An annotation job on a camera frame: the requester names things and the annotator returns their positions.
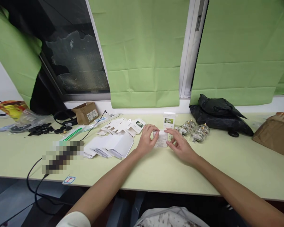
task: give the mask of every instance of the desk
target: desk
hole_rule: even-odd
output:
[[[259,114],[245,114],[252,121]],[[160,129],[163,115],[123,115],[127,119],[141,118]],[[190,119],[190,114],[178,114],[175,125]],[[0,127],[12,124],[11,119],[1,119]],[[86,137],[90,141],[98,128]],[[8,135],[0,132],[0,177],[26,178],[33,164],[49,150],[53,141],[61,136],[46,134],[27,136],[28,133]],[[86,132],[76,136],[80,140]],[[137,147],[140,135],[135,137],[132,150]],[[265,199],[284,201],[284,156],[240,135],[230,137],[226,131],[211,130],[203,144],[193,144],[192,148],[212,165]],[[63,173],[49,175],[46,180],[62,182],[68,175],[75,176],[74,185],[92,186],[107,171],[120,162],[115,157],[75,161]],[[31,179],[42,178],[42,166],[38,163],[32,171]],[[170,148],[156,148],[145,156],[133,169],[122,189],[158,191],[182,194],[219,195],[217,190],[197,170],[177,159]]]

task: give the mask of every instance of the cardboard box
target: cardboard box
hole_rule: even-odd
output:
[[[87,102],[72,109],[79,125],[89,125],[99,115],[94,102]]]
[[[252,140],[284,155],[284,113],[276,113],[268,118]]]

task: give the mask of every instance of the glass jar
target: glass jar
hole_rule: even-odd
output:
[[[193,143],[202,143],[205,138],[205,133],[199,129],[194,130],[190,135],[190,141]]]
[[[185,122],[185,124],[186,124],[187,126],[189,126],[192,131],[193,131],[193,130],[195,129],[195,127],[196,127],[196,124],[195,124],[193,121],[187,121],[187,122]]]
[[[187,135],[191,132],[190,127],[188,127],[188,126],[185,125],[185,124],[179,126],[179,128],[178,128],[177,130],[179,131],[179,133],[180,133],[182,136],[187,136]]]
[[[199,125],[198,128],[201,128],[206,133],[206,135],[210,133],[210,128],[206,125],[206,123],[203,125]]]
[[[189,123],[190,124],[190,126],[193,128],[193,129],[195,129],[196,128],[196,123],[193,121],[193,119],[190,119],[189,121],[187,121],[186,123]]]

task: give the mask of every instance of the plastic bag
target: plastic bag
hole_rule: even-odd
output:
[[[206,113],[199,105],[191,105],[189,108],[199,125],[206,123],[210,128],[226,131],[233,130],[248,136],[253,136],[252,129],[238,116],[212,116]]]
[[[198,101],[201,108],[208,114],[214,116],[239,116],[244,117],[233,104],[228,102],[226,99],[218,98],[211,99],[207,98],[205,95],[200,94],[200,98]]]
[[[28,131],[30,128],[53,122],[53,116],[39,115],[26,109],[21,114],[19,120],[10,128],[11,133],[19,133]]]

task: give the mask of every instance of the person's right hand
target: person's right hand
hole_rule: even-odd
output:
[[[178,130],[167,128],[164,132],[173,135],[173,139],[167,145],[175,152],[175,154],[184,162],[194,164],[199,157],[192,149],[187,140],[178,132]]]

